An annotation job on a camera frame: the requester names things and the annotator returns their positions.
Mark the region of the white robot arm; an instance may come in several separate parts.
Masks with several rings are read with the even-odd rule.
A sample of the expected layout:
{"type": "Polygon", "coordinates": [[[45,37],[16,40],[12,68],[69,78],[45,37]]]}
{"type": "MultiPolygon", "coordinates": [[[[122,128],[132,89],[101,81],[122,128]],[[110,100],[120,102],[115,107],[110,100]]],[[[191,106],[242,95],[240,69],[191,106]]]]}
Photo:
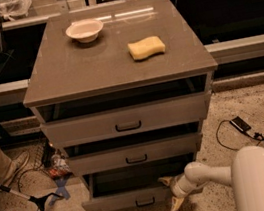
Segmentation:
{"type": "Polygon", "coordinates": [[[233,189],[237,211],[264,211],[264,148],[245,146],[231,163],[211,167],[194,161],[178,176],[161,177],[172,191],[171,210],[179,210],[189,194],[213,182],[233,189]]]}

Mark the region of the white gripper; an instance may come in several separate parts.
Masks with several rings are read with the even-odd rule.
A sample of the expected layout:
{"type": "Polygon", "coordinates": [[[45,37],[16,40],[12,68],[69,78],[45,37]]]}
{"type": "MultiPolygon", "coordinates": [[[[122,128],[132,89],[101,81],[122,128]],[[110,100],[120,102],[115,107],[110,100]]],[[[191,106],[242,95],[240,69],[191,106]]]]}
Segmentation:
{"type": "Polygon", "coordinates": [[[158,181],[171,188],[174,195],[171,199],[171,211],[178,211],[183,204],[184,198],[196,189],[196,183],[190,181],[184,174],[174,177],[161,177],[158,181]]]}

